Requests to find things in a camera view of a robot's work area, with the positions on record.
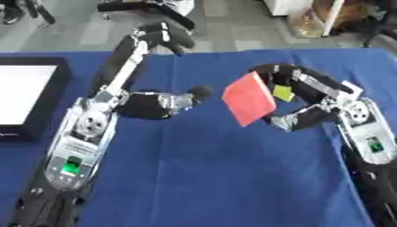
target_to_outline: black box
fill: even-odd
[[[65,59],[0,58],[0,141],[34,141],[67,86]]]

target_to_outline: screw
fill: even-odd
[[[43,192],[44,192],[43,188],[34,188],[30,191],[31,194],[36,194],[36,195],[39,195]]]

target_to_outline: white cabinet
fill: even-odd
[[[290,12],[309,8],[313,0],[263,0],[273,16],[286,16]]]

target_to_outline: office chair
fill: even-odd
[[[397,41],[397,32],[394,31],[397,29],[397,25],[389,23],[392,16],[397,16],[397,0],[376,1],[376,5],[385,14],[380,20],[374,20],[372,22],[372,27],[367,34],[367,38],[362,44],[365,48],[369,47],[372,40],[378,35],[386,35]]]
[[[99,12],[157,10],[158,12],[186,27],[186,29],[190,31],[194,30],[196,25],[192,20],[169,7],[170,5],[174,5],[175,1],[181,0],[141,0],[131,3],[123,3],[120,0],[112,2],[105,0],[104,2],[98,4],[97,9]]]

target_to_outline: white box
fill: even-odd
[[[182,0],[182,1],[173,1],[168,0],[166,4],[172,8],[173,10],[179,12],[183,16],[188,15],[194,9],[194,0]]]

